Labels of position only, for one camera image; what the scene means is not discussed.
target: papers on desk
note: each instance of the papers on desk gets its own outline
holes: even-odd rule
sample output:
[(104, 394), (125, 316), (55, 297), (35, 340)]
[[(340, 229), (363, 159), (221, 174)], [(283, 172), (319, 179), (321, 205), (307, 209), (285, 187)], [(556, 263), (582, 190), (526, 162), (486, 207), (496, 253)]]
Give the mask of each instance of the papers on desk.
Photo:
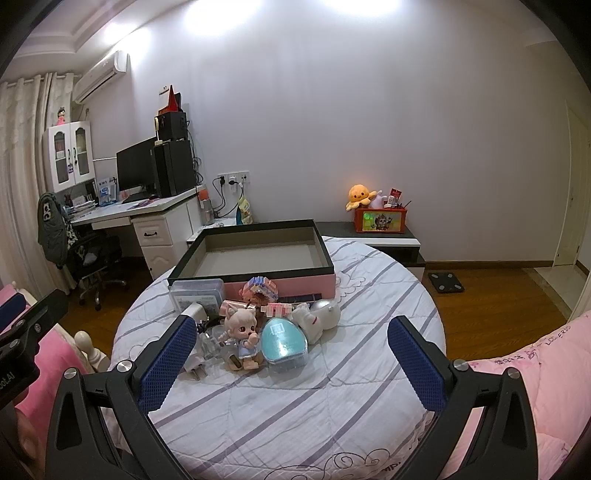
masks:
[(79, 205), (74, 205), (73, 207), (64, 207), (66, 211), (66, 215), (71, 220), (76, 220), (80, 218), (85, 213), (88, 213), (96, 208), (96, 203), (94, 200), (88, 200), (87, 202), (80, 203)]
[(139, 202), (137, 205), (132, 205), (131, 207), (128, 208), (128, 210), (133, 210), (134, 208), (145, 207), (145, 206), (149, 205), (150, 203), (155, 202), (156, 200), (159, 200), (159, 199), (143, 200), (143, 201)]

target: baseboard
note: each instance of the baseboard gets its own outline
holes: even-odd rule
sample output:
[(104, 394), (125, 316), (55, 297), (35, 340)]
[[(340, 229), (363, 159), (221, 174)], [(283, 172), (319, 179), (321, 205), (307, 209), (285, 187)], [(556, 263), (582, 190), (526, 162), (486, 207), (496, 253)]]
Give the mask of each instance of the baseboard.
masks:
[(577, 260), (576, 265), (581, 272), (583, 272), (585, 275), (589, 276), (589, 269), (587, 267), (585, 267), (579, 260)]
[(494, 268), (539, 268), (551, 267), (552, 260), (515, 260), (515, 261), (457, 261), (427, 262), (427, 270), (490, 270)]

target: pink blanket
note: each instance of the pink blanket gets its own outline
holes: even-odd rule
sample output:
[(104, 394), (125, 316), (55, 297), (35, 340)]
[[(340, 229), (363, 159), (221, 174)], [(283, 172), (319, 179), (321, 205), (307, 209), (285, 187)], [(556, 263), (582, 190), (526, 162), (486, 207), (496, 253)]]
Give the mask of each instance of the pink blanket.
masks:
[[(538, 478), (558, 470), (591, 417), (591, 312), (515, 353), (469, 362), (480, 372), (521, 371), (538, 441)], [(474, 436), (482, 409), (474, 409), (441, 478), (457, 471)]]

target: curtain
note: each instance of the curtain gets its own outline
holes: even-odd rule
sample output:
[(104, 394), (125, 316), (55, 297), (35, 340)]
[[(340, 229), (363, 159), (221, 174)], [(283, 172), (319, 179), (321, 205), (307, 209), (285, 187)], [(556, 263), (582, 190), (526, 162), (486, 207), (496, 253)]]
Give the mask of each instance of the curtain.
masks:
[(0, 85), (0, 279), (37, 298), (73, 287), (37, 243), (37, 202), (47, 191), (41, 137), (60, 107), (70, 121), (73, 78), (48, 73)]

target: bottle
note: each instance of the bottle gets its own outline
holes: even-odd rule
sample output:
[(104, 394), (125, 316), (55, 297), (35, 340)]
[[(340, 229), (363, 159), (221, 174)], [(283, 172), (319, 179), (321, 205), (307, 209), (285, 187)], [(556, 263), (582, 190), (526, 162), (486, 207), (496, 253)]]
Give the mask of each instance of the bottle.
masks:
[(215, 220), (215, 215), (213, 214), (212, 201), (209, 199), (207, 189), (201, 190), (197, 194), (197, 198), (199, 199), (199, 218), (201, 219), (201, 223), (211, 225)]

